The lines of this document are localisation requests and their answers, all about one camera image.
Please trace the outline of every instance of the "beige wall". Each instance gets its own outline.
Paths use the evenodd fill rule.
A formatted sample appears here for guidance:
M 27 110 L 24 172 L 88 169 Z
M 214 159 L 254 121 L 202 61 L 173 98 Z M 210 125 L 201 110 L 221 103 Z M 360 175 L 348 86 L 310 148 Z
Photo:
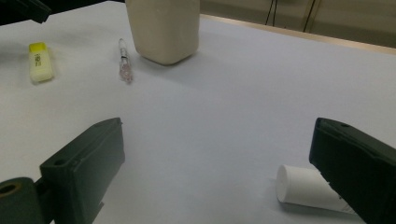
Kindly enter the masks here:
M 276 26 L 303 31 L 312 2 L 278 0 Z M 396 0 L 315 2 L 307 32 L 396 48 Z M 209 15 L 265 23 L 270 4 L 271 0 L 201 0 L 201 10 Z

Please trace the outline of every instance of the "clear pen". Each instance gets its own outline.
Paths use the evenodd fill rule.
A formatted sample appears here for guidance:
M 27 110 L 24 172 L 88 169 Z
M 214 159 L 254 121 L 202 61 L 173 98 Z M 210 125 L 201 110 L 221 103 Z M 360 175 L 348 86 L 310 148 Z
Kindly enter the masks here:
M 120 77 L 126 83 L 131 83 L 133 80 L 132 77 L 132 70 L 131 70 L 131 63 L 129 61 L 128 51 L 126 50 L 126 43 L 121 38 L 119 41 L 119 48 L 120 48 Z

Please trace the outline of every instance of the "white cylinder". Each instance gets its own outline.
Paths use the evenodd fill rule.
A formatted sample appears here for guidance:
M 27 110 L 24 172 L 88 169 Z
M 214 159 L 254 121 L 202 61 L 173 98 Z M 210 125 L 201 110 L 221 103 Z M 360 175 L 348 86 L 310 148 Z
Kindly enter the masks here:
M 318 170 L 281 165 L 276 176 L 276 196 L 282 203 L 356 214 Z

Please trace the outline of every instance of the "cable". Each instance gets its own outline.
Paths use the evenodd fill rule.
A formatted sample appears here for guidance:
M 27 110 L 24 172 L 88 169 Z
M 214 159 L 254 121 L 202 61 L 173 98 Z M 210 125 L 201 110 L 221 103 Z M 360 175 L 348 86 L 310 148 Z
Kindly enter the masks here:
M 271 9 L 272 9 L 272 4 L 273 3 L 274 3 L 274 0 L 271 1 L 271 6 L 270 6 L 270 9 L 268 10 L 267 20 L 265 21 L 265 25 L 268 23 L 268 19 L 270 18 L 270 14 L 271 14 Z
M 272 7 L 273 7 L 274 2 L 275 2 L 275 8 L 274 8 L 274 14 L 273 14 L 273 26 L 275 26 L 275 17 L 276 17 L 276 9 L 277 9 L 277 0 L 272 0 L 272 1 L 271 1 L 271 6 L 270 6 L 270 9 L 268 10 L 267 20 L 265 21 L 265 25 L 268 24 L 268 20 L 269 20 L 269 18 L 270 18 L 271 10 L 272 10 Z
M 313 11 L 313 9 L 314 9 L 315 2 L 316 2 L 316 0 L 313 0 L 313 1 L 312 1 L 311 8 L 309 8 L 308 17 L 306 17 L 305 26 L 304 26 L 304 29 L 303 29 L 303 32 L 304 32 L 304 33 L 305 33 L 306 28 L 307 28 L 307 26 L 308 26 L 309 18 L 311 17 L 312 11 Z
M 274 9 L 274 17 L 273 17 L 273 26 L 275 26 L 276 7 L 277 7 L 277 0 L 275 0 L 275 9 Z

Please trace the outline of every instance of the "yellow highlighter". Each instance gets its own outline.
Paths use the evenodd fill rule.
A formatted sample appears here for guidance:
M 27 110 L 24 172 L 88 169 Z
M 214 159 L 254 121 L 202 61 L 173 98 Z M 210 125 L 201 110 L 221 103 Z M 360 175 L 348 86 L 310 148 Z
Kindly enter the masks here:
M 34 82 L 49 80 L 53 77 L 50 55 L 45 43 L 29 45 L 30 78 Z

